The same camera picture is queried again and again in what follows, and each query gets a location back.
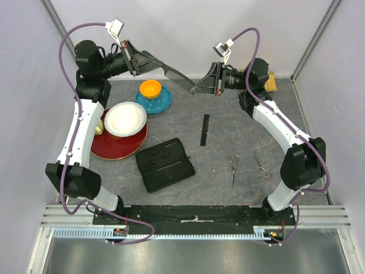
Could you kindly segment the black zipper tool case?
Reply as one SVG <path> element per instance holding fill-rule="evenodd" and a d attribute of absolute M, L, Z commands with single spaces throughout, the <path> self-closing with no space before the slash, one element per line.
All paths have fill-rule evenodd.
<path fill-rule="evenodd" d="M 135 158 L 149 193 L 169 187 L 196 174 L 179 138 L 141 150 Z"/>

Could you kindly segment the black handled comb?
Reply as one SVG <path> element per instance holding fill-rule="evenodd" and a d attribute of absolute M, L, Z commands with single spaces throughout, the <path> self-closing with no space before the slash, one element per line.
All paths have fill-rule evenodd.
<path fill-rule="evenodd" d="M 152 61 L 152 70 L 162 69 L 166 78 L 171 80 L 174 84 L 180 86 L 185 91 L 190 92 L 191 88 L 193 88 L 193 86 L 195 85 L 195 82 L 189 79 L 183 73 L 177 71 L 171 66 L 166 65 L 164 62 L 158 60 L 149 52 L 144 50 L 141 53 Z"/>

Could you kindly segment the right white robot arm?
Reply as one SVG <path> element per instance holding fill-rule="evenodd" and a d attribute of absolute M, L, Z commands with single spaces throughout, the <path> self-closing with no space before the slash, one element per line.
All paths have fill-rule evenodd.
<path fill-rule="evenodd" d="M 268 63 L 256 58 L 244 71 L 213 62 L 208 73 L 192 87 L 192 94 L 221 95 L 227 88 L 241 90 L 240 107 L 264 126 L 285 153 L 280 169 L 281 182 L 263 201 L 261 218 L 275 224 L 302 191 L 325 175 L 326 144 L 301 131 L 280 111 L 264 85 L 269 78 Z"/>

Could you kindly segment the silver scissors with black blades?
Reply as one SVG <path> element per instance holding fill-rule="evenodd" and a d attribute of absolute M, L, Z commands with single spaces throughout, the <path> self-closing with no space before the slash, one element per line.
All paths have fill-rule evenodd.
<path fill-rule="evenodd" d="M 233 187 L 234 186 L 234 180 L 235 180 L 235 174 L 236 174 L 236 166 L 237 166 L 237 163 L 240 160 L 240 156 L 239 156 L 239 154 L 236 154 L 234 156 L 229 155 L 227 157 L 227 160 L 230 162 L 230 164 L 232 166 L 231 185 Z"/>

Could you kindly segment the black straight comb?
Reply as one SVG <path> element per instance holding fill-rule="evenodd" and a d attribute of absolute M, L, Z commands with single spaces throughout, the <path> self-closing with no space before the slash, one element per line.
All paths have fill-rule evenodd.
<path fill-rule="evenodd" d="M 210 121 L 210 115 L 205 114 L 204 118 L 203 118 L 203 123 L 202 123 L 200 146 L 206 146 L 206 140 L 208 137 L 208 129 L 209 129 L 209 121 Z"/>

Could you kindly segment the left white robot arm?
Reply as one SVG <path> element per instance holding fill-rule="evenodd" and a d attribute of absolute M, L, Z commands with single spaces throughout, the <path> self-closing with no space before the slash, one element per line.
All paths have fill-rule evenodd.
<path fill-rule="evenodd" d="M 76 72 L 75 109 L 71 127 L 55 163 L 46 166 L 45 173 L 59 192 L 61 203 L 65 197 L 79 198 L 98 211 L 112 224 L 125 218 L 121 197 L 102 186 L 99 174 L 89 169 L 91 146 L 98 121 L 104 113 L 111 84 L 109 78 L 129 71 L 133 76 L 163 67 L 163 62 L 147 51 L 139 51 L 130 41 L 122 41 L 116 52 L 106 54 L 91 40 L 75 46 Z"/>

